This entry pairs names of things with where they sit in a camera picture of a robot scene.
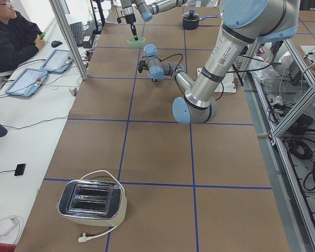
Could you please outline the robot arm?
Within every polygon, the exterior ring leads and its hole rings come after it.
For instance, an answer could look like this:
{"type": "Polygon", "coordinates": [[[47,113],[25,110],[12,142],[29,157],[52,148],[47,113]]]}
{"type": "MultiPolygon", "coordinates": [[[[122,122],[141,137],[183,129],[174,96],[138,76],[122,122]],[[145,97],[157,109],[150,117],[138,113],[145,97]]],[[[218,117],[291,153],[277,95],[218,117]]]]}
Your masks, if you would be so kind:
{"type": "Polygon", "coordinates": [[[293,37],[298,28],[300,1],[226,1],[216,45],[196,80],[179,64],[158,59],[154,44],[144,47],[138,71],[148,71],[152,81],[171,76],[183,96],[172,105],[174,119],[180,124],[205,123],[217,114],[212,97],[217,86],[245,46],[282,41],[293,37]]]}
{"type": "Polygon", "coordinates": [[[135,5],[136,9],[141,15],[141,18],[148,22],[150,21],[154,15],[168,11],[175,7],[182,7],[187,3],[187,0],[164,0],[164,1],[155,1],[152,4],[147,4],[145,1],[142,0],[121,0],[121,8],[122,8],[122,16],[118,17],[118,21],[121,21],[121,18],[126,20],[126,23],[130,25],[132,35],[135,41],[138,41],[138,35],[136,31],[136,27],[134,23],[137,21],[133,5],[135,5]]]}

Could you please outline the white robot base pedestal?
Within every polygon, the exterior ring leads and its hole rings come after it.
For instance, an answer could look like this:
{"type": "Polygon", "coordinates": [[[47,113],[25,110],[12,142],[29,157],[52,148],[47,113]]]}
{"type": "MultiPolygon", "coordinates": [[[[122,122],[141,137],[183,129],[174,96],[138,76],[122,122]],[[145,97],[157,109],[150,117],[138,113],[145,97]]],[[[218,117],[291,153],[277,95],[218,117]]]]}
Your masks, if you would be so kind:
{"type": "Polygon", "coordinates": [[[215,93],[224,92],[224,93],[235,93],[236,86],[234,83],[234,75],[232,73],[227,73],[225,78],[222,81],[223,84],[219,84],[215,89],[215,93]]]}

